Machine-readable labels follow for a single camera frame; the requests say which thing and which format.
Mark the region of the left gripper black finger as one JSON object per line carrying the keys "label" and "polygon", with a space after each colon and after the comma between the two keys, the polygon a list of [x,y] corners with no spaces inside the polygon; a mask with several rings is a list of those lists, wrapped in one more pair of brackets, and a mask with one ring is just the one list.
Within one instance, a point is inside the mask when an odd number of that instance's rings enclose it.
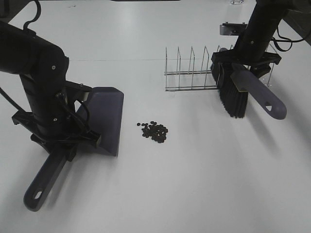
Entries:
{"label": "left gripper black finger", "polygon": [[66,160],[72,161],[77,152],[89,152],[97,149],[101,143],[101,135],[96,132],[83,132],[66,137]]}
{"label": "left gripper black finger", "polygon": [[31,135],[30,139],[40,145],[48,154],[54,150],[55,144],[52,142],[43,141],[34,134]]}

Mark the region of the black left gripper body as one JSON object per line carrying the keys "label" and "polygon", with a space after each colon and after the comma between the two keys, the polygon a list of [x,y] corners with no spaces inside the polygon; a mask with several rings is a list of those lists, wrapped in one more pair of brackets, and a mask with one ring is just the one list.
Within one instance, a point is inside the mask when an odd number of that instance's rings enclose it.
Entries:
{"label": "black left gripper body", "polygon": [[31,132],[31,135],[34,134],[43,141],[52,142],[55,146],[59,144],[65,145],[66,137],[72,134],[95,132],[86,127],[80,128],[77,124],[73,123],[73,121],[66,121],[64,126],[56,123],[49,126],[42,126],[35,121],[33,113],[31,112],[23,113],[17,111],[12,116],[12,121],[15,125],[22,125]]}

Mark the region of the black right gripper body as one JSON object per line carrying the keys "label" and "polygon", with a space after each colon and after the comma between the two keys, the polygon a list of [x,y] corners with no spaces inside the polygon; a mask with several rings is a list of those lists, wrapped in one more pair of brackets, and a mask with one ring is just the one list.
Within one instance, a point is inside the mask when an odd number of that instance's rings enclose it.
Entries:
{"label": "black right gripper body", "polygon": [[262,51],[251,51],[250,53],[239,53],[237,50],[219,50],[212,54],[210,66],[211,71],[220,63],[236,63],[251,67],[258,67],[265,64],[274,63],[278,65],[281,61],[278,53]]}

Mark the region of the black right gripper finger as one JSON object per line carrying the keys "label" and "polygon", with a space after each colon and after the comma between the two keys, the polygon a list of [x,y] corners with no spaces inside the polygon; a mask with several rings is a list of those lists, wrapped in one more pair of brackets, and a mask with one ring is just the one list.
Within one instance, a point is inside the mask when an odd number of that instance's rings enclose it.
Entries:
{"label": "black right gripper finger", "polygon": [[213,63],[211,65],[211,73],[217,85],[226,84],[226,76],[223,63]]}
{"label": "black right gripper finger", "polygon": [[250,72],[252,72],[257,78],[261,78],[262,76],[268,74],[270,71],[271,71],[271,67],[269,64],[251,66],[250,68]]}

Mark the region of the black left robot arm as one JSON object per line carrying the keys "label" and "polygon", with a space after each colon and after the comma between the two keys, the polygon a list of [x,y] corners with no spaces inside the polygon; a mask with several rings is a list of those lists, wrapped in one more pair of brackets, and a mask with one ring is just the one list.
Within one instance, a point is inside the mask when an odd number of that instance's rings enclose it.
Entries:
{"label": "black left robot arm", "polygon": [[48,152],[56,145],[88,144],[117,156],[124,94],[67,81],[68,67],[60,47],[30,29],[0,24],[0,69],[20,77],[31,108],[18,107],[13,122]]}

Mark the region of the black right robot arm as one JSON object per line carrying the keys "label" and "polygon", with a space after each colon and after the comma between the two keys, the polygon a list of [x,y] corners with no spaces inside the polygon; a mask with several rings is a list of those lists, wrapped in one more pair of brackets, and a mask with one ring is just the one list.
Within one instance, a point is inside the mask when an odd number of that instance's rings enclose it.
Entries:
{"label": "black right robot arm", "polygon": [[309,0],[258,0],[245,29],[241,31],[233,49],[213,53],[213,64],[240,64],[250,67],[250,71],[260,78],[269,73],[270,64],[279,64],[281,57],[266,51],[269,43],[274,42],[279,51],[285,52],[278,45],[282,43],[299,43],[311,33],[299,40],[281,37],[276,40],[273,35],[278,31],[280,21],[289,11],[311,12]]}

